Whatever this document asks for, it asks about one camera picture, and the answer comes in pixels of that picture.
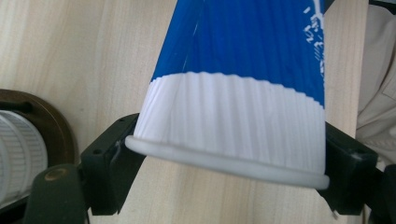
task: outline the black plastic part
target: black plastic part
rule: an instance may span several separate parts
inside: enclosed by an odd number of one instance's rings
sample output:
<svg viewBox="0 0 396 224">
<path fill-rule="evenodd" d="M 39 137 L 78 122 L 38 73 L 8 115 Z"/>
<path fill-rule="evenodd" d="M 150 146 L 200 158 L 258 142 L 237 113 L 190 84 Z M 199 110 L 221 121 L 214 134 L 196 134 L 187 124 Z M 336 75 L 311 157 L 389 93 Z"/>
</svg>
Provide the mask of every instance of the black plastic part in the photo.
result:
<svg viewBox="0 0 396 224">
<path fill-rule="evenodd" d="M 330 185 L 318 193 L 341 215 L 359 215 L 377 183 L 377 154 L 352 137 L 326 123 L 326 171 Z"/>
<path fill-rule="evenodd" d="M 86 213 L 78 169 L 62 164 L 35 178 L 23 223 L 84 223 Z"/>
<path fill-rule="evenodd" d="M 124 144 L 125 137 L 134 132 L 137 118 L 134 114 L 119 119 L 81 154 L 84 194 L 95 216 L 121 210 L 146 158 Z"/>
<path fill-rule="evenodd" d="M 332 3 L 334 2 L 334 0 L 324 0 L 324 12 L 326 12 L 329 7 L 332 5 Z"/>
<path fill-rule="evenodd" d="M 370 215 L 374 224 L 396 223 L 396 165 L 389 165 L 373 188 L 367 201 L 372 209 Z"/>
<path fill-rule="evenodd" d="M 33 110 L 33 106 L 29 102 L 23 103 L 11 103 L 11 102 L 0 102 L 0 110 L 20 111 L 22 113 L 30 113 Z"/>
<path fill-rule="evenodd" d="M 384 7 L 387 10 L 389 10 L 389 12 L 392 13 L 393 15 L 396 14 L 396 4 L 387 3 L 384 1 L 375 1 L 375 0 L 369 0 L 369 4 L 378 7 Z"/>
<path fill-rule="evenodd" d="M 26 203 L 27 197 L 0 209 L 0 223 L 8 224 L 21 220 L 26 209 Z"/>
</svg>

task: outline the white printed design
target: white printed design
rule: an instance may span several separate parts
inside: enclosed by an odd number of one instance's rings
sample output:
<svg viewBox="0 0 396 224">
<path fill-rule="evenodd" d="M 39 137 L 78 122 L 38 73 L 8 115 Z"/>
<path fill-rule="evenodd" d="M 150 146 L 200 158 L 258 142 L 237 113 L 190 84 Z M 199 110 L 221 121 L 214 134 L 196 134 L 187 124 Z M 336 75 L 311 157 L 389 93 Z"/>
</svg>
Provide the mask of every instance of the white printed design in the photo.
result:
<svg viewBox="0 0 396 224">
<path fill-rule="evenodd" d="M 323 27 L 324 20 L 323 14 L 320 11 L 319 0 L 313 0 L 315 9 L 307 7 L 303 13 L 309 16 L 309 24 L 305 26 L 304 33 L 306 42 L 312 44 L 315 50 L 315 58 L 319 61 L 320 75 L 324 77 L 324 38 L 323 38 Z"/>
</svg>

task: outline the wooden surface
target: wooden surface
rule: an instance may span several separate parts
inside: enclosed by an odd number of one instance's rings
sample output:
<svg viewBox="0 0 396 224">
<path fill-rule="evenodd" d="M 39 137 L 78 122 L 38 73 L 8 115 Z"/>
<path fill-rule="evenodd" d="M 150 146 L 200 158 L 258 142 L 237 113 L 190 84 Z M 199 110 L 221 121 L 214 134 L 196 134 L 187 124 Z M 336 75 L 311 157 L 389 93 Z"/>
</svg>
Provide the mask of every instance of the wooden surface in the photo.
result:
<svg viewBox="0 0 396 224">
<path fill-rule="evenodd" d="M 83 150 L 139 112 L 176 0 L 1 1 L 0 88 L 57 107 Z M 367 1 L 326 14 L 327 120 L 354 134 Z M 118 216 L 92 223 L 359 223 L 312 189 L 147 158 Z"/>
</svg>

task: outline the gray cloth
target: gray cloth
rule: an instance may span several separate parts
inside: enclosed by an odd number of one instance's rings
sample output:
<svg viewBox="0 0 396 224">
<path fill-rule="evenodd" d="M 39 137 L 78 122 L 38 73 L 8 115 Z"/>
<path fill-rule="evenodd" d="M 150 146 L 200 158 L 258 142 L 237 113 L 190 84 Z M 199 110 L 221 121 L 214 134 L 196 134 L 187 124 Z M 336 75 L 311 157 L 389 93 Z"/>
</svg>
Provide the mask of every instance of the gray cloth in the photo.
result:
<svg viewBox="0 0 396 224">
<path fill-rule="evenodd" d="M 396 163 L 396 17 L 369 6 L 356 138 Z"/>
</svg>

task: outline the white plastic container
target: white plastic container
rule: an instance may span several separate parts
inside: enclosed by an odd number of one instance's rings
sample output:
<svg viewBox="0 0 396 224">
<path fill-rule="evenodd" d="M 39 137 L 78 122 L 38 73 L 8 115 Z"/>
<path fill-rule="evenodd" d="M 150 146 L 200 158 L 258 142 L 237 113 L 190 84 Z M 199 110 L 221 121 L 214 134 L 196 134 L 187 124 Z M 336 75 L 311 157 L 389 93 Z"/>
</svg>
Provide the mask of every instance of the white plastic container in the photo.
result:
<svg viewBox="0 0 396 224">
<path fill-rule="evenodd" d="M 35 126 L 16 113 L 0 111 L 0 207 L 26 196 L 47 166 L 46 146 Z"/>
</svg>

